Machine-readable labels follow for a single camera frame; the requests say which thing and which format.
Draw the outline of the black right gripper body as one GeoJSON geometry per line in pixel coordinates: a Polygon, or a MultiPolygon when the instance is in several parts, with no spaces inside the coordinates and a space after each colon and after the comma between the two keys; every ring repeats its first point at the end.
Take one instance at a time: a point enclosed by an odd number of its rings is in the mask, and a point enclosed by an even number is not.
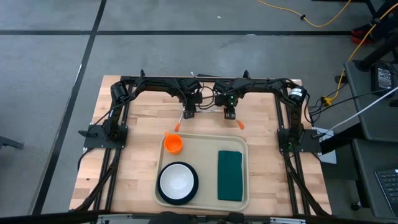
{"type": "Polygon", "coordinates": [[[223,93],[216,95],[216,106],[236,107],[240,95],[234,93],[223,93]]]}

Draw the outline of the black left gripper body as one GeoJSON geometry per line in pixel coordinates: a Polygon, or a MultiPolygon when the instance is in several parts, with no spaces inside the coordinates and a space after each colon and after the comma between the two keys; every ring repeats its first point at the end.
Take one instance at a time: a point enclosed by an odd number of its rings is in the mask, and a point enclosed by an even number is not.
{"type": "Polygon", "coordinates": [[[187,93],[187,94],[178,94],[179,102],[183,105],[183,107],[195,106],[202,103],[202,93],[201,92],[194,92],[194,93],[187,93]]]}

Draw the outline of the orange plastic cup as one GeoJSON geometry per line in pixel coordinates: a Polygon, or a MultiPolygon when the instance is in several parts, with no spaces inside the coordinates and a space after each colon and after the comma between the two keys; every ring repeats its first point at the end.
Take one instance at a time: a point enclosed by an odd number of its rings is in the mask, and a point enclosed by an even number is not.
{"type": "Polygon", "coordinates": [[[165,132],[164,147],[170,154],[178,155],[183,149],[182,138],[178,134],[165,132]]]}

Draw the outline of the beige plastic tray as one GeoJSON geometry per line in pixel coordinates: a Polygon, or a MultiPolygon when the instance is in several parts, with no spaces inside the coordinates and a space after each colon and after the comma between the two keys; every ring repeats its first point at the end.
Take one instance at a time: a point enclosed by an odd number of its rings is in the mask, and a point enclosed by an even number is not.
{"type": "Polygon", "coordinates": [[[178,155],[172,155],[165,149],[164,145],[160,146],[154,190],[154,197],[157,203],[166,207],[218,210],[223,212],[240,212],[244,210],[249,203],[249,162],[246,142],[242,138],[234,136],[181,134],[180,137],[183,141],[183,149],[178,155]],[[241,202],[218,200],[219,151],[238,151],[243,155],[243,199],[241,202]],[[168,204],[160,198],[156,191],[156,181],[160,171],[167,164],[177,161],[190,164],[196,170],[199,178],[199,188],[196,196],[184,205],[168,204]]]}

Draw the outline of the dark green cloth napkin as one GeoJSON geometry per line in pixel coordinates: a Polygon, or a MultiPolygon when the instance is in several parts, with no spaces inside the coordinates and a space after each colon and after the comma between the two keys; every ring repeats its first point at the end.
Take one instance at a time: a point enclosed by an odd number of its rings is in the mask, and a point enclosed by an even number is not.
{"type": "Polygon", "coordinates": [[[218,152],[218,200],[241,202],[243,199],[243,155],[238,151],[218,152]]]}

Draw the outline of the white bowl with black rim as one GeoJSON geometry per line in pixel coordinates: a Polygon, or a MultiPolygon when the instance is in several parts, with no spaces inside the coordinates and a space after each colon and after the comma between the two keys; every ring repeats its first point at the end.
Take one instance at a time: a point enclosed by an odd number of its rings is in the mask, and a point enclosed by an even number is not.
{"type": "Polygon", "coordinates": [[[156,181],[160,198],[171,205],[184,205],[197,194],[199,178],[196,170],[186,162],[167,164],[156,181]]]}

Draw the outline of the white paper sheet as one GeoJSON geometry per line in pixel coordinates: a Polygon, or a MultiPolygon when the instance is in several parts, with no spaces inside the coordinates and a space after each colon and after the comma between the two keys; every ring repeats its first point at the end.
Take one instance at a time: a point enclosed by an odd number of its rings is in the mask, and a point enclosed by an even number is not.
{"type": "MultiPolygon", "coordinates": [[[[322,141],[327,140],[334,136],[333,131],[327,131],[326,129],[318,128],[318,127],[314,127],[314,130],[316,130],[318,134],[325,133],[324,136],[322,136],[318,139],[319,142],[322,142],[322,141]]],[[[328,153],[318,152],[318,153],[316,153],[316,156],[318,157],[320,162],[327,163],[327,164],[336,164],[337,163],[335,150],[328,152],[328,153]]]]}

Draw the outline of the grey desk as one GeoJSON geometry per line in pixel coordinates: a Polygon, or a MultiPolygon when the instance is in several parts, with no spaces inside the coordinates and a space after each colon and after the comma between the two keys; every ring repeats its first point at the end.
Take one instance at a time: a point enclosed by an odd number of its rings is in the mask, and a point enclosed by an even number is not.
{"type": "MultiPolygon", "coordinates": [[[[379,98],[371,93],[371,72],[358,70],[353,62],[346,62],[344,68],[357,111],[379,98]]],[[[398,142],[398,107],[391,107],[389,103],[384,98],[358,115],[366,139],[398,142]]]]}
{"type": "Polygon", "coordinates": [[[375,217],[398,220],[376,177],[376,171],[398,169],[398,143],[354,139],[351,148],[367,200],[363,206],[369,207],[375,217]]]}

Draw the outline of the person's foot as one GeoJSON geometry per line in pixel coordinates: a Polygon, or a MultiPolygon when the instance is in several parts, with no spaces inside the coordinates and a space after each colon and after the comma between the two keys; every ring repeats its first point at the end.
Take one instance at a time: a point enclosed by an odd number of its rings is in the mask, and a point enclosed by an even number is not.
{"type": "Polygon", "coordinates": [[[353,29],[351,31],[351,40],[355,44],[360,44],[363,42],[363,44],[370,44],[373,43],[374,40],[369,34],[367,37],[365,35],[368,33],[369,29],[353,29]]]}

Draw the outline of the black power adapter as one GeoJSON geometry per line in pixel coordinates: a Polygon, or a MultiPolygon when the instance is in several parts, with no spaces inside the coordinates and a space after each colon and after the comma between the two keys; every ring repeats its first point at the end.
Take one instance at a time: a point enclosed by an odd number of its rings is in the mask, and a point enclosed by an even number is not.
{"type": "Polygon", "coordinates": [[[382,96],[396,87],[394,74],[385,63],[375,63],[371,67],[371,92],[382,96]]]}

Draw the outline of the black stand leg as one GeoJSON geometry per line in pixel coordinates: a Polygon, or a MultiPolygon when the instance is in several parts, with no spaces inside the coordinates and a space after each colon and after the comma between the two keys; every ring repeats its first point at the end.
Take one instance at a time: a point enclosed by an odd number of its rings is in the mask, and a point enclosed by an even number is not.
{"type": "Polygon", "coordinates": [[[362,60],[355,60],[354,64],[360,71],[369,70],[379,59],[398,47],[398,33],[390,36],[380,47],[371,52],[362,60]]]}

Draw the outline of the black keyboard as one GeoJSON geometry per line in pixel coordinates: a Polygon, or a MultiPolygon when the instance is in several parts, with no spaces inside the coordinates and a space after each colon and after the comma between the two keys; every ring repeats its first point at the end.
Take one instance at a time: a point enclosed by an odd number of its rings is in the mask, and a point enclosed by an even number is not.
{"type": "Polygon", "coordinates": [[[398,215],[398,169],[376,171],[376,177],[392,213],[398,215]]]}

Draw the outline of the black chair base leg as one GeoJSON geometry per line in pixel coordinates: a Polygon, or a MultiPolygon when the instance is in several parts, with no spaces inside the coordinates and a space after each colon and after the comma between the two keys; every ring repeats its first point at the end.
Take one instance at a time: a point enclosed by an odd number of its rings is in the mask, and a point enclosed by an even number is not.
{"type": "Polygon", "coordinates": [[[2,147],[13,147],[15,149],[23,149],[24,144],[21,142],[17,142],[12,139],[0,136],[0,149],[2,147]]]}

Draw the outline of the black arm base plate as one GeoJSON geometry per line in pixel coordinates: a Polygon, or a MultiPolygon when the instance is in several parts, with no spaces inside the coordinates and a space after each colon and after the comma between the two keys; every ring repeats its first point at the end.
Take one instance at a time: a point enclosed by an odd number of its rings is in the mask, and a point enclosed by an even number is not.
{"type": "Polygon", "coordinates": [[[119,137],[115,141],[111,140],[103,125],[90,125],[89,131],[79,130],[78,133],[85,137],[84,147],[122,149],[126,145],[128,127],[120,125],[118,128],[119,137]]]}
{"type": "Polygon", "coordinates": [[[290,129],[278,129],[277,138],[282,152],[321,152],[317,132],[314,129],[303,129],[298,136],[293,136],[290,129]]]}

